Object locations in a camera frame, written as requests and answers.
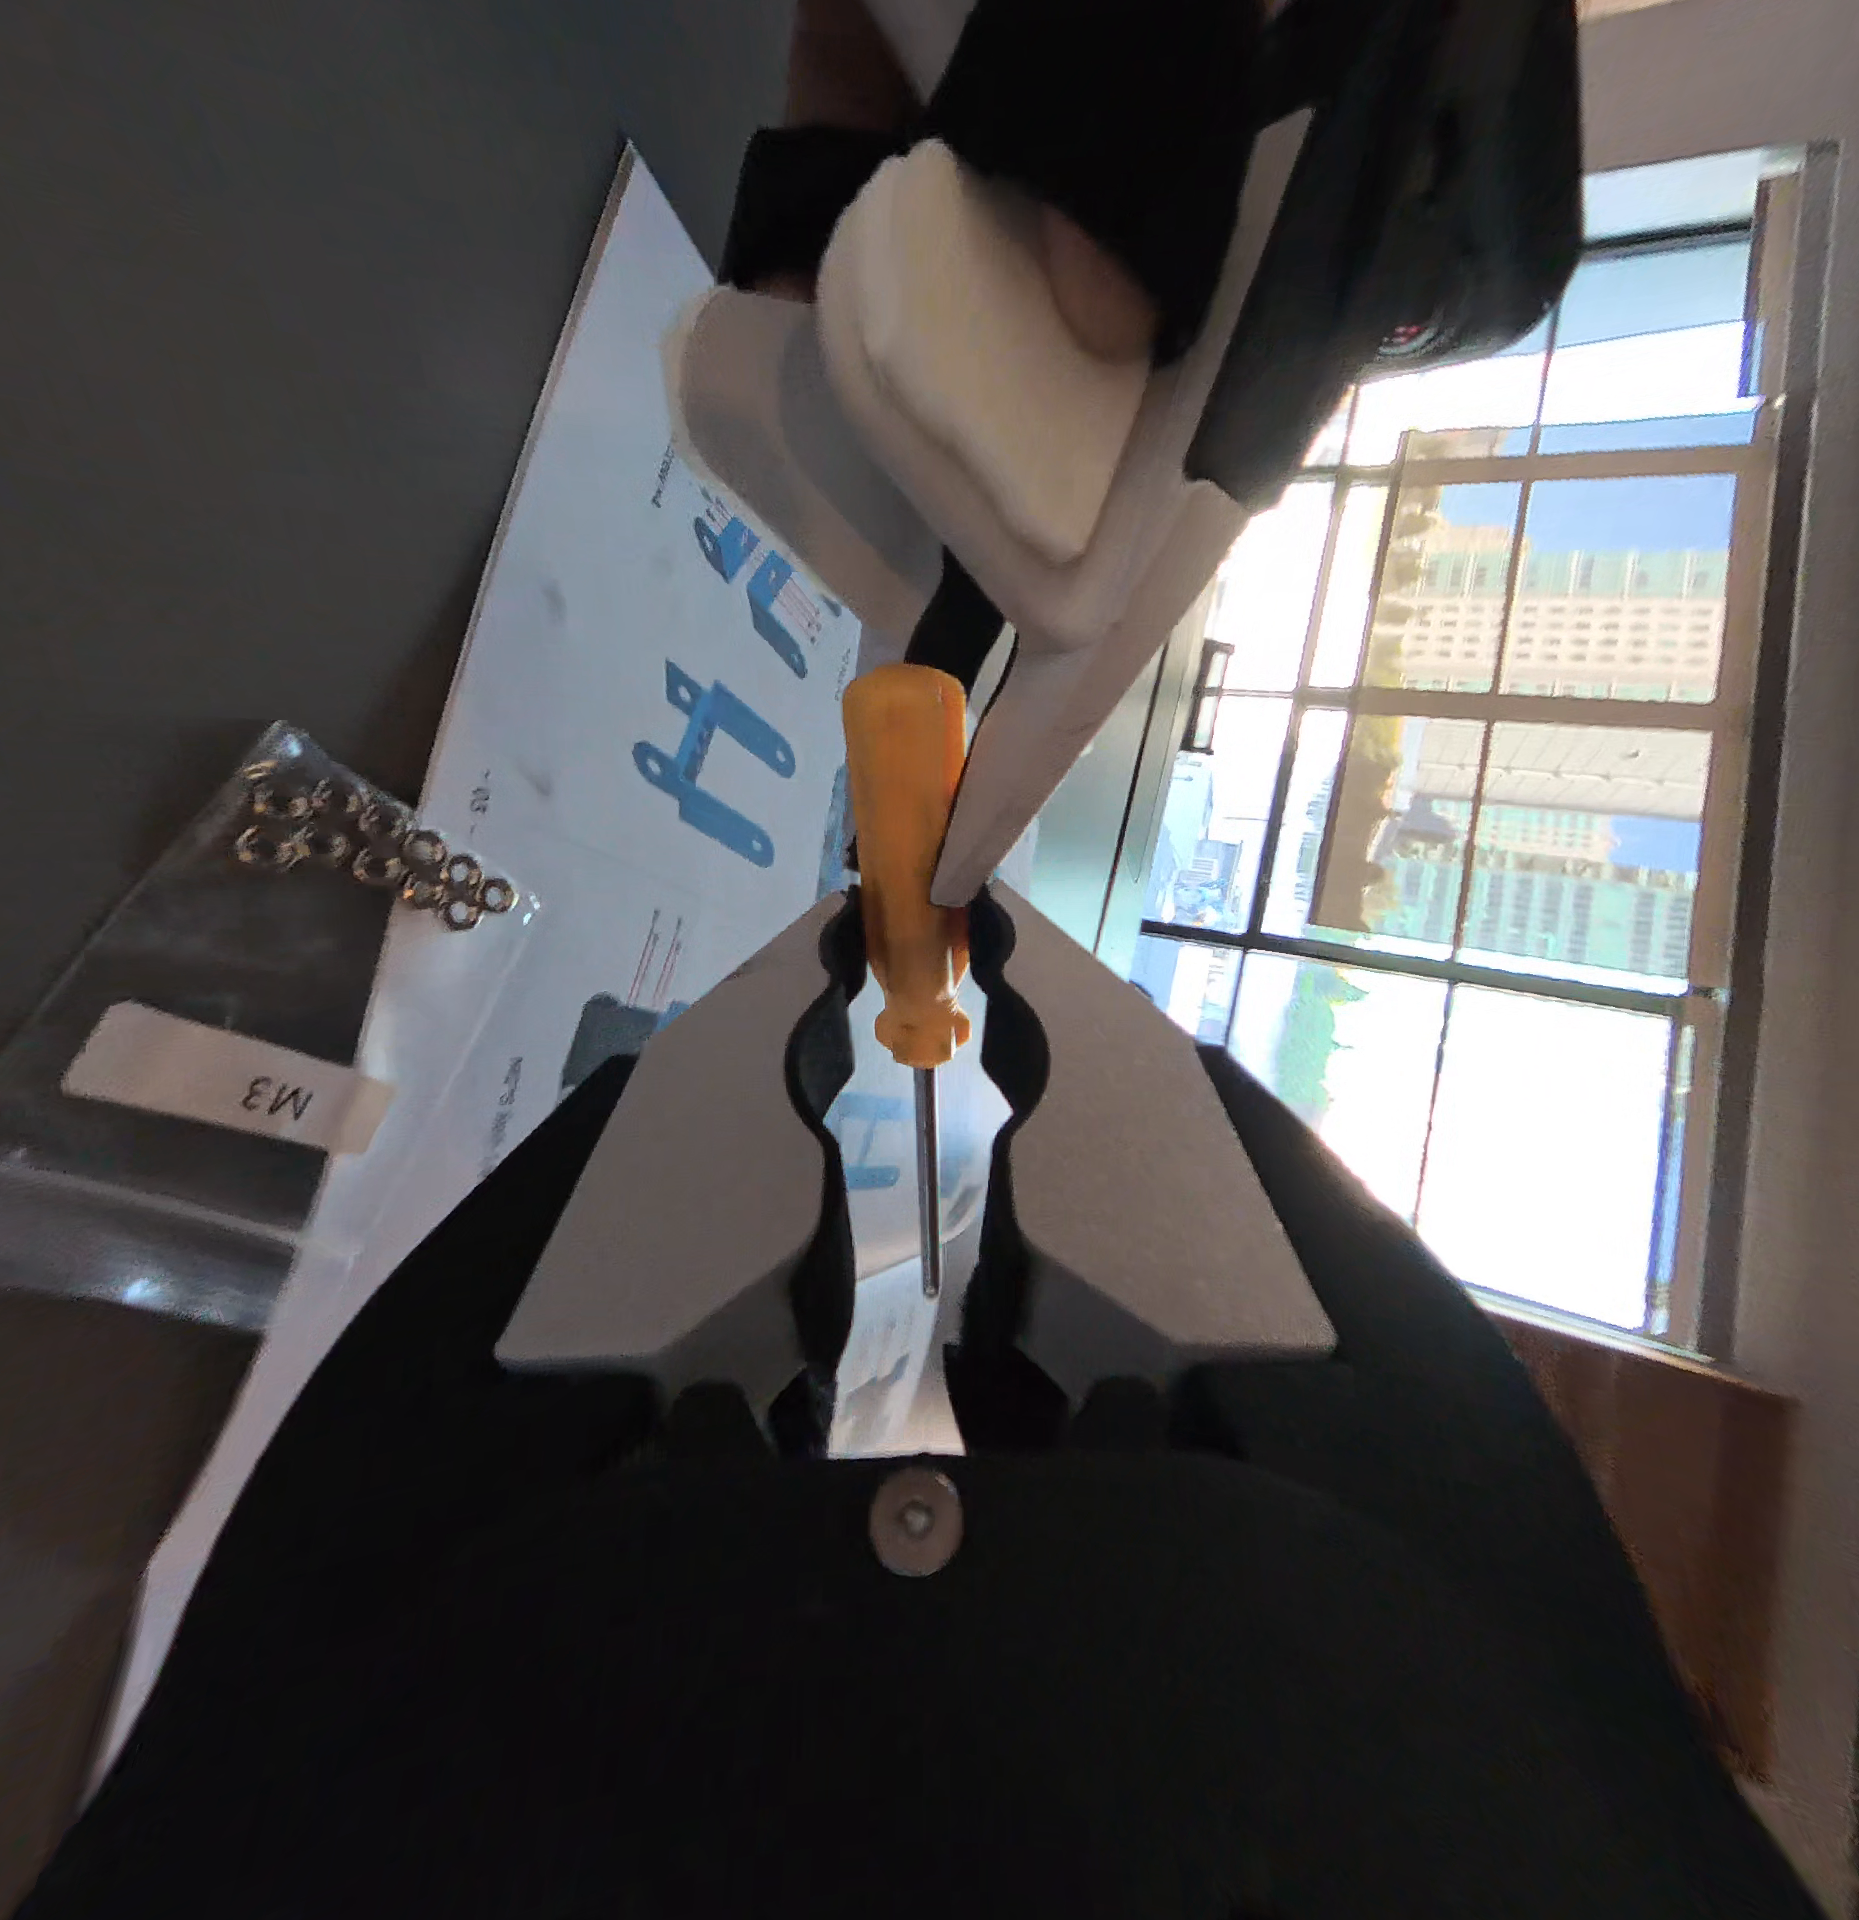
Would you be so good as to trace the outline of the printed assembly instruction booklet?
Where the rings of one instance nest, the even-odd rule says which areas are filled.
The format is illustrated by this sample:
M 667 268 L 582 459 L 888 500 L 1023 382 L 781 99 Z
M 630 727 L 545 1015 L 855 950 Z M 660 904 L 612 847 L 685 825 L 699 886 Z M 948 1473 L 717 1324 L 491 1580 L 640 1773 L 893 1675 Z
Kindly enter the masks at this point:
M 660 343 L 710 278 L 625 147 L 509 484 L 419 789 L 525 904 L 391 920 L 360 1065 L 394 1089 L 309 1235 L 144 1577 L 90 1786 L 117 1759 L 249 1468 L 341 1331 L 602 1064 L 636 1053 L 820 894 L 854 616 L 812 603 L 799 678 L 769 612 L 819 591 L 681 464 Z

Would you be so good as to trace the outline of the wooden window sill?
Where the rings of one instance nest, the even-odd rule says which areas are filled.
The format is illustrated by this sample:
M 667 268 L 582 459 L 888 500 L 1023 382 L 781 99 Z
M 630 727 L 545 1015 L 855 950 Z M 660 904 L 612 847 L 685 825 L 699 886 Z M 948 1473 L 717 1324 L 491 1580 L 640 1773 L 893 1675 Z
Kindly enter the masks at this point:
M 1587 1467 L 1716 1751 L 1769 1785 L 1797 1404 L 1653 1341 L 1481 1304 Z

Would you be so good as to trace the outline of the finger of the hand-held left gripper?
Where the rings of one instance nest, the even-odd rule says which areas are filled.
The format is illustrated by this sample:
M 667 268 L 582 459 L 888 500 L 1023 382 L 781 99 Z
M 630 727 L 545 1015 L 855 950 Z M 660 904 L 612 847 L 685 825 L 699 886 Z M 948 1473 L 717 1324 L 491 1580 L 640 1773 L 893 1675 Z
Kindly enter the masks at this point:
M 933 874 L 943 907 L 963 907 L 1010 851 L 1247 517 L 1181 466 L 1304 141 L 1301 110 L 1259 133 L 1210 317 L 1181 362 L 1152 375 L 1092 538 L 1071 564 L 1040 557 L 964 462 L 933 449 L 928 522 L 1017 634 L 946 818 Z
M 687 300 L 673 323 L 673 433 L 702 480 L 863 623 L 864 664 L 931 664 L 984 703 L 1004 622 L 860 445 L 809 304 L 727 286 Z

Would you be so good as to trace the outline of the person's left hand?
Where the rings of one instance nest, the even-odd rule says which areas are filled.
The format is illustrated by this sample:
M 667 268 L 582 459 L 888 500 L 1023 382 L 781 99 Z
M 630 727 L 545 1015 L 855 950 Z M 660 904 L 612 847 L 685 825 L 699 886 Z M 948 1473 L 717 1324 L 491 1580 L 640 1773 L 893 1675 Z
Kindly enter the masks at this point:
M 1118 257 L 1057 207 L 1040 213 L 1040 251 L 1060 320 L 1085 353 L 1106 362 L 1151 359 L 1156 308 Z

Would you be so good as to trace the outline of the orange handled screwdriver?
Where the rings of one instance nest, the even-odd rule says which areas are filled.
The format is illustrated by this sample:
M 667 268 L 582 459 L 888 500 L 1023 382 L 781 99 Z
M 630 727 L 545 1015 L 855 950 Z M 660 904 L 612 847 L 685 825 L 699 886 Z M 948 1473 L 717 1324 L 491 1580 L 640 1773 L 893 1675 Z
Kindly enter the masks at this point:
M 924 1299 L 943 1289 L 936 1072 L 971 1038 L 959 1005 L 966 912 L 933 899 L 964 772 L 964 688 L 923 664 L 884 664 L 843 694 L 847 798 L 864 963 L 880 996 L 872 1032 L 913 1083 L 916 1237 Z

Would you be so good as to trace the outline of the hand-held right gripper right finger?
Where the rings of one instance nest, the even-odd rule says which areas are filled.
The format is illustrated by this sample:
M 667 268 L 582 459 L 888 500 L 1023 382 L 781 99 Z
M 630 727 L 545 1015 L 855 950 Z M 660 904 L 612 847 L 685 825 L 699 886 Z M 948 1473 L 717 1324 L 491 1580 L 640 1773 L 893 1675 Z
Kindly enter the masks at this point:
M 958 1331 L 958 1430 L 1063 1430 L 1106 1382 L 1325 1357 L 1336 1333 L 1193 1038 L 1002 881 L 969 907 L 1009 1105 Z

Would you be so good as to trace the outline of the clear plastic zip bag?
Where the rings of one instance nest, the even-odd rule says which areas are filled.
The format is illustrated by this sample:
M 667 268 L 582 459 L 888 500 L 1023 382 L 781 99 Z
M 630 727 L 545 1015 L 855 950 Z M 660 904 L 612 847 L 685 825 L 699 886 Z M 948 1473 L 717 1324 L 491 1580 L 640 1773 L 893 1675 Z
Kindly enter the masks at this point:
M 319 1222 L 324 1178 L 402 1166 L 527 956 L 537 899 L 499 867 L 533 904 L 464 934 L 239 867 L 270 756 L 355 773 L 272 723 L 0 1051 L 0 1291 L 262 1331 L 298 1258 L 365 1239 Z

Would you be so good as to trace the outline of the pile of small metal nuts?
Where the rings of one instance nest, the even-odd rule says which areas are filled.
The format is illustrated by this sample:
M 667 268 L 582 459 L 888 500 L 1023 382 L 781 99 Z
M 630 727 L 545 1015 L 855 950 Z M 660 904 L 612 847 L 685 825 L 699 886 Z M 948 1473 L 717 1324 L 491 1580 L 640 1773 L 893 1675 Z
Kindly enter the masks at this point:
M 507 874 L 425 825 L 349 772 L 314 772 L 284 756 L 239 769 L 232 861 L 259 874 L 327 871 L 464 934 L 530 907 Z

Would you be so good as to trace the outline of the dark framed paned window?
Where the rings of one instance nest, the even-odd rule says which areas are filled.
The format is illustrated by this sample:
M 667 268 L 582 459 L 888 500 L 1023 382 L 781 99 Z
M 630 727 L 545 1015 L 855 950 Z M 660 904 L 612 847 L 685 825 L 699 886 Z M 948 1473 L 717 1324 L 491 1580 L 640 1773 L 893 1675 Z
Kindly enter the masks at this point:
M 1464 1282 L 1721 1351 L 1837 147 L 1599 173 L 1515 345 L 1372 374 L 1152 692 L 1119 970 Z

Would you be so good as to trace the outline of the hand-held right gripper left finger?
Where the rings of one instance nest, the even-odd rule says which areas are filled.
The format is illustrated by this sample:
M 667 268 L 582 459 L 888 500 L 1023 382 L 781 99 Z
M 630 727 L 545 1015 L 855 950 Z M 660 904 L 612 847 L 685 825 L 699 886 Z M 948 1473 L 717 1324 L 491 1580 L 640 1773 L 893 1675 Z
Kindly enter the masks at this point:
M 858 934 L 828 894 L 664 1027 L 629 1081 L 495 1343 L 516 1375 L 614 1374 L 664 1407 L 730 1386 L 750 1418 L 831 1371 L 854 1256 L 831 1092 L 790 1065 L 806 1018 L 817 1064 L 844 1051 L 828 936 Z

